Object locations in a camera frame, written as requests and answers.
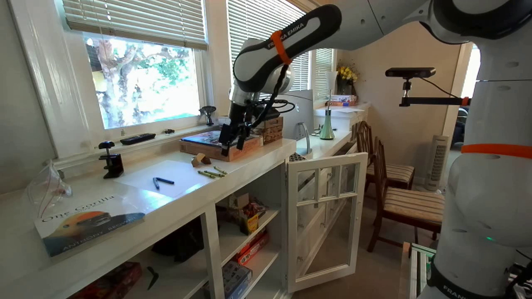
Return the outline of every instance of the beige wall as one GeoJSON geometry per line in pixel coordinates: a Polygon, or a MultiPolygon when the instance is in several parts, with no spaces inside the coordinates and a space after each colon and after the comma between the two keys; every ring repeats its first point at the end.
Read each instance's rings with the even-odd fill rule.
{"type": "Polygon", "coordinates": [[[0,194],[24,188],[54,158],[7,0],[0,0],[0,194]]]}
{"type": "MultiPolygon", "coordinates": [[[[451,90],[460,46],[446,45],[433,38],[418,23],[410,23],[386,37],[355,51],[341,51],[340,59],[357,65],[362,81],[356,90],[362,101],[371,103],[369,124],[373,136],[384,143],[387,163],[416,167],[424,177],[433,135],[441,135],[447,107],[413,105],[399,107],[403,79],[387,78],[392,67],[435,67],[430,78],[444,90],[451,90]]],[[[414,79],[410,96],[445,96],[432,85],[414,79]]]]}

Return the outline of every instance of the orange strap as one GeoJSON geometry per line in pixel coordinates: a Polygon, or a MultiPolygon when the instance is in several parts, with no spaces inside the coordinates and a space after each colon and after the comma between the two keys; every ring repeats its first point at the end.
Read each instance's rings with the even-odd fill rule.
{"type": "Polygon", "coordinates": [[[281,30],[277,30],[274,33],[271,34],[270,39],[273,41],[273,44],[275,45],[275,48],[277,49],[277,54],[281,56],[281,60],[284,64],[291,64],[292,59],[286,55],[285,47],[282,45],[281,41],[281,30]]]}
{"type": "Polygon", "coordinates": [[[460,106],[467,106],[467,105],[469,105],[469,97],[468,96],[462,99],[462,105],[460,105],[460,106]]]}
{"type": "Polygon", "coordinates": [[[532,146],[514,144],[469,144],[462,153],[496,154],[532,159],[532,146]]]}

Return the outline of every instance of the camera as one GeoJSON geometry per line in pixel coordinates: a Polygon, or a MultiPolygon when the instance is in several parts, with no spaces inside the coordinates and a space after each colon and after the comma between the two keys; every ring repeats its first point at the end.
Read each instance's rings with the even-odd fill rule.
{"type": "Polygon", "coordinates": [[[428,78],[434,76],[435,68],[391,68],[386,70],[387,77],[401,77],[403,79],[428,78]]]}

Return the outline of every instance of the plastic bag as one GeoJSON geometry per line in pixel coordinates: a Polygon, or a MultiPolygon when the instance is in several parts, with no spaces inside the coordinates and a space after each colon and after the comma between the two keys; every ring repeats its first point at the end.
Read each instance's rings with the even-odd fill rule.
{"type": "Polygon", "coordinates": [[[35,217],[42,218],[61,198],[72,196],[72,189],[63,182],[54,163],[49,160],[48,165],[26,187],[26,196],[35,210],[35,217]]]}

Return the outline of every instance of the cabinet door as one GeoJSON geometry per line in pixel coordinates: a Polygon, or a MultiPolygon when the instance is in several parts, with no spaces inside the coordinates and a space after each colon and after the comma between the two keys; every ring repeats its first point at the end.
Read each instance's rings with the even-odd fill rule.
{"type": "Polygon", "coordinates": [[[288,292],[355,272],[368,154],[288,163],[288,292]]]}

